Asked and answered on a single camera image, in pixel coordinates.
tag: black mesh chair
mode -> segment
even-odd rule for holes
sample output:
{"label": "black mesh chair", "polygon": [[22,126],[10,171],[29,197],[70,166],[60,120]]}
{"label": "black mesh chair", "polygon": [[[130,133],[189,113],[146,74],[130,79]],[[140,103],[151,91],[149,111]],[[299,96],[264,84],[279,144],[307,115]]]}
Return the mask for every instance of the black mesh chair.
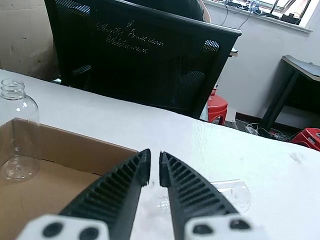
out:
{"label": "black mesh chair", "polygon": [[45,0],[61,83],[198,118],[241,31],[123,0]]}

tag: red plastic stool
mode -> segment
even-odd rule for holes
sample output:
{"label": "red plastic stool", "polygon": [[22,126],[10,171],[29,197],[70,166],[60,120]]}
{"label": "red plastic stool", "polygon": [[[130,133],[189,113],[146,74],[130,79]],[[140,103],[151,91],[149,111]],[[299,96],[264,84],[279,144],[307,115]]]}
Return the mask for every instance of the red plastic stool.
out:
{"label": "red plastic stool", "polygon": [[320,129],[307,127],[291,143],[320,151]]}
{"label": "red plastic stool", "polygon": [[219,125],[223,125],[227,116],[228,102],[218,95],[210,96],[208,99],[208,120],[212,123],[220,117]]}

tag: white table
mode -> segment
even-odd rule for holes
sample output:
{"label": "white table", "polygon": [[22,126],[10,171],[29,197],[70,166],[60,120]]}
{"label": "white table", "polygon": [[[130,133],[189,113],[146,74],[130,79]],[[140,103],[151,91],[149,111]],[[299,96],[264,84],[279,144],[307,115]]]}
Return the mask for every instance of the white table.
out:
{"label": "white table", "polygon": [[159,153],[185,161],[210,182],[240,179],[251,193],[245,213],[271,240],[319,240],[320,152],[250,135],[162,109],[116,100],[0,70],[38,103],[40,122],[128,148],[151,149],[131,240],[173,240],[171,216],[157,205]]}

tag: white wall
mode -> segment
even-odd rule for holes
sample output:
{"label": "white wall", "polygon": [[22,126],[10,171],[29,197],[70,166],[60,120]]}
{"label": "white wall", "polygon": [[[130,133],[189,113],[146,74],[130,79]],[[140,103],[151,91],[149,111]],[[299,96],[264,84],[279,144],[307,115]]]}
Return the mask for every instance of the white wall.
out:
{"label": "white wall", "polygon": [[[212,23],[221,25],[227,10],[206,4]],[[273,22],[250,17],[241,27],[235,44],[238,57],[230,58],[220,76],[217,93],[237,112],[262,118],[279,82],[274,76],[283,55],[320,65],[320,6],[305,33]],[[224,26],[238,28],[247,15],[230,13]],[[320,127],[320,116],[291,107],[283,109],[277,122],[294,127]]]}

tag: brown cardboard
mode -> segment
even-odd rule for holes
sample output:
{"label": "brown cardboard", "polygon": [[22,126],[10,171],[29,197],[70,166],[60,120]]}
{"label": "brown cardboard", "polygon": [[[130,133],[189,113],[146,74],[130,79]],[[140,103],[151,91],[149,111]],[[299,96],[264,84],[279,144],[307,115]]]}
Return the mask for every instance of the brown cardboard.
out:
{"label": "brown cardboard", "polygon": [[[0,149],[9,148],[6,140],[14,124],[0,126]],[[30,219],[58,213],[99,175],[137,152],[46,125],[40,125],[40,133],[39,173],[25,182],[0,179],[1,240],[14,239]]]}
{"label": "brown cardboard", "polygon": [[44,0],[0,0],[0,69],[52,80],[58,61]]}

